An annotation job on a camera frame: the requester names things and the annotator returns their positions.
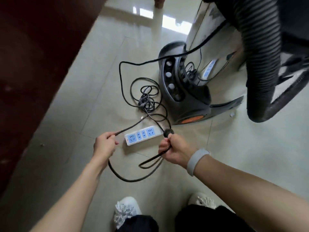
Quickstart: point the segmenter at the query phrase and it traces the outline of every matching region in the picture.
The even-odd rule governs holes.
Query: power strip
[[[125,135],[125,140],[128,146],[145,141],[150,138],[154,138],[163,134],[163,131],[157,126],[149,126],[144,129],[137,130],[135,132]]]

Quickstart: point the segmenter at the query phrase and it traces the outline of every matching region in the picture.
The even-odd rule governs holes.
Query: vacuum hose
[[[264,122],[307,85],[309,73],[302,73],[271,102],[281,66],[281,25],[277,0],[233,0],[233,7],[246,56],[248,117],[254,122]]]

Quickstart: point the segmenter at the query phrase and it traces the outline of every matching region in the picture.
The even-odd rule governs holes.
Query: shoe
[[[196,204],[212,209],[215,209],[217,207],[214,203],[214,200],[203,193],[192,194],[188,202],[188,205],[190,204]]]
[[[136,199],[128,196],[117,202],[114,214],[114,222],[117,229],[123,225],[127,218],[136,215],[141,215],[141,210],[139,209]]]

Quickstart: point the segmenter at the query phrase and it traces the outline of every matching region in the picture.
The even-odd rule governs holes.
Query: black pants
[[[137,215],[126,219],[117,232],[158,232],[159,226],[151,216]],[[254,232],[243,219],[226,207],[211,209],[189,205],[175,218],[175,231],[244,231]]]

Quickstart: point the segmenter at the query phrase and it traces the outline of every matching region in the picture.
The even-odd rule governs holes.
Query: black cable
[[[161,58],[157,58],[157,59],[153,59],[153,60],[150,60],[150,61],[146,61],[146,62],[143,62],[143,63],[132,63],[132,62],[126,62],[126,61],[121,61],[119,63],[119,77],[120,77],[120,85],[121,85],[121,92],[122,92],[122,97],[123,99],[125,100],[125,102],[132,106],[132,107],[136,107],[136,108],[142,108],[143,111],[147,114],[145,117],[143,117],[141,120],[139,120],[137,123],[135,123],[134,125],[130,126],[129,128],[126,128],[126,129],[123,129],[119,132],[117,132],[115,134],[115,136],[119,135],[120,133],[122,132],[125,132],[126,130],[128,129],[131,129],[133,128],[134,126],[136,126],[137,124],[139,124],[142,120],[144,120],[146,117],[149,117],[151,118],[159,127],[160,129],[164,132],[163,128],[160,126],[160,124],[158,122],[162,122],[162,121],[167,121],[168,124],[169,124],[169,128],[171,128],[171,123],[170,121],[168,120],[167,116],[168,116],[168,110],[166,109],[166,107],[161,103],[162,102],[162,96],[160,98],[160,101],[159,102],[156,102],[154,101],[154,99],[151,97],[151,96],[156,96],[159,94],[159,84],[150,79],[150,78],[146,78],[146,77],[140,77],[140,78],[137,78],[135,79],[132,83],[131,83],[131,86],[130,86],[130,95],[131,97],[137,101],[137,105],[133,105],[133,104],[130,104],[126,98],[125,98],[125,95],[124,95],[124,92],[123,92],[123,85],[122,85],[122,75],[121,75],[121,64],[122,63],[125,63],[125,64],[130,64],[130,65],[134,65],[134,66],[141,66],[141,65],[145,65],[145,64],[148,64],[148,63],[152,63],[152,62],[158,62],[160,60],[163,60],[163,59],[167,59],[167,58],[171,58],[171,57],[181,57],[181,56],[185,56],[185,55],[188,55],[188,54],[191,54],[192,52],[200,49],[203,45],[205,45],[211,38],[214,37],[214,35],[216,35],[225,25],[226,25],[227,21],[224,20],[201,44],[199,44],[198,46],[196,46],[195,48],[193,48],[192,50],[189,50],[187,52],[184,52],[184,53],[181,53],[181,54],[175,54],[175,55],[167,55],[167,56],[164,56],[164,57],[161,57]],[[141,88],[141,93],[142,93],[142,96],[139,100],[137,100],[134,96],[133,96],[133,93],[132,93],[132,86],[133,84],[138,81],[138,80],[148,80],[148,81],[151,81],[153,82],[155,85],[148,85],[148,86],[143,86]],[[157,93],[155,94],[150,94],[152,89],[155,88],[157,89]],[[154,114],[151,114],[152,112],[154,112],[159,106],[162,106],[164,109],[165,109],[165,115],[162,115],[162,114],[159,114],[159,113],[154,113]],[[161,116],[163,117],[162,120],[155,120],[152,116]],[[120,176],[115,170],[114,168],[112,167],[111,163],[110,163],[110,160],[108,160],[108,166],[109,168],[111,169],[111,171],[116,175],[116,177],[118,177],[119,179],[121,179],[122,181],[125,181],[125,182],[139,182],[141,180],[144,180],[146,179],[147,177],[149,177],[150,175],[152,175],[156,170],[157,168],[162,164],[162,161],[163,161],[163,158],[161,157],[163,154],[165,154],[166,152],[168,152],[168,150],[171,148],[172,146],[170,145],[166,150],[162,151],[161,153],[157,154],[156,156],[153,156],[152,158],[142,162],[141,164],[139,164],[138,166],[142,169],[148,169],[148,168],[151,168],[152,166],[154,166],[159,160],[161,160],[159,162],[159,164],[149,173],[147,174],[146,176],[142,177],[142,178],[139,178],[139,179],[134,179],[134,180],[128,180],[128,179],[125,179],[123,178],[122,176]],[[158,158],[155,163],[151,164],[150,166],[147,166],[147,167],[144,167],[143,165],[144,164],[147,164],[149,163],[150,161],[152,160],[155,160],[156,158]]]

